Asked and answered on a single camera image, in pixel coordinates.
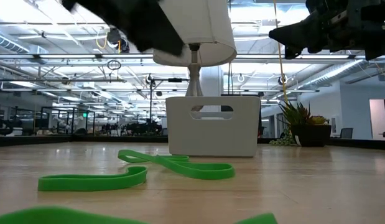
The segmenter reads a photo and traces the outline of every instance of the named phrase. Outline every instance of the yellow rope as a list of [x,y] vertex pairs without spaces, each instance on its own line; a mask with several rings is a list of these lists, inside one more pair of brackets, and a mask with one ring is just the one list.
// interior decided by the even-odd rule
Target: yellow rope
[[[276,27],[278,28],[277,1],[276,0],[274,0],[274,10],[275,10],[275,24],[276,24]],[[287,95],[286,95],[284,67],[282,66],[281,44],[279,42],[278,42],[278,54],[279,54],[279,65],[281,66],[281,80],[282,80],[282,87],[284,90],[285,103],[286,103],[286,105],[288,105]]]
[[98,42],[98,38],[95,39],[95,43],[97,44],[97,46],[101,49],[104,49],[106,47],[106,43],[108,41],[108,32],[105,34],[105,43],[104,43],[104,47],[100,45],[100,43]]

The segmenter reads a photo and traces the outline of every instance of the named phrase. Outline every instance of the ceiling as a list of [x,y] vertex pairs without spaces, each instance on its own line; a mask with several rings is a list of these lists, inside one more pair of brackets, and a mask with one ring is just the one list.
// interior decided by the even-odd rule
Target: ceiling
[[[268,38],[268,32],[276,28],[273,1],[234,0],[231,1],[230,18],[233,28],[238,54],[268,54],[279,53],[278,43]],[[305,1],[290,0],[277,3],[277,19],[279,26],[285,26],[299,22],[308,16]],[[48,54],[116,54],[115,47],[105,43],[106,33],[109,30],[99,17],[83,7],[77,7],[72,14],[69,13],[56,0],[0,0],[0,34],[30,48],[39,46],[40,53]],[[138,54],[131,45],[131,54]],[[13,54],[0,46],[0,54]],[[43,79],[84,79],[90,82],[78,82],[64,85],[63,83],[41,82],[37,83],[42,88],[91,88],[91,89],[145,89],[146,77],[151,74],[154,78],[188,78],[188,70],[185,67],[166,67],[156,65],[152,59],[119,59],[122,67],[112,71],[106,63],[109,60],[97,59],[50,59],[46,64],[32,63],[28,60],[0,59],[0,69],[7,70],[9,74],[5,78],[41,78]],[[287,75],[288,85],[292,86],[303,82],[316,73],[333,64],[345,63],[341,60],[293,60],[283,61],[282,68]],[[228,75],[228,65],[221,66],[224,75]],[[279,89],[278,78],[281,75],[279,61],[256,60],[234,61],[232,63],[232,83],[235,90],[265,88],[268,90]],[[94,82],[95,80],[122,79],[123,82]],[[161,113],[164,101],[169,96],[182,96],[188,82],[169,83],[163,82],[157,90],[162,91],[162,96],[154,94],[155,107]],[[25,88],[14,83],[6,83],[5,88]],[[224,82],[224,89],[228,88],[228,79]],[[132,105],[134,108],[149,107],[147,104],[149,92],[102,92],[96,96],[91,93],[74,94],[69,92],[47,92],[50,96],[72,96],[84,102],[122,103]],[[77,103],[77,101],[61,99],[64,102]]]

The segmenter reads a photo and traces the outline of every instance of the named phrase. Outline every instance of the office chair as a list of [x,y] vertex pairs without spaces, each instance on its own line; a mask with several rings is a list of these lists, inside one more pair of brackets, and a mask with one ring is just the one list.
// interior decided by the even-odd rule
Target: office chair
[[340,131],[340,138],[352,139],[353,138],[353,128],[342,128]]

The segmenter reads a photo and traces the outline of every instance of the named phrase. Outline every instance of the potted plant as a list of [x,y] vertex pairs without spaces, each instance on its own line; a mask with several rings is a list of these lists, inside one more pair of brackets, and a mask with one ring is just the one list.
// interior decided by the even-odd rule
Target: potted plant
[[323,147],[329,140],[332,130],[329,120],[323,116],[312,116],[310,105],[308,109],[302,103],[298,103],[296,107],[288,103],[279,106],[297,145]]

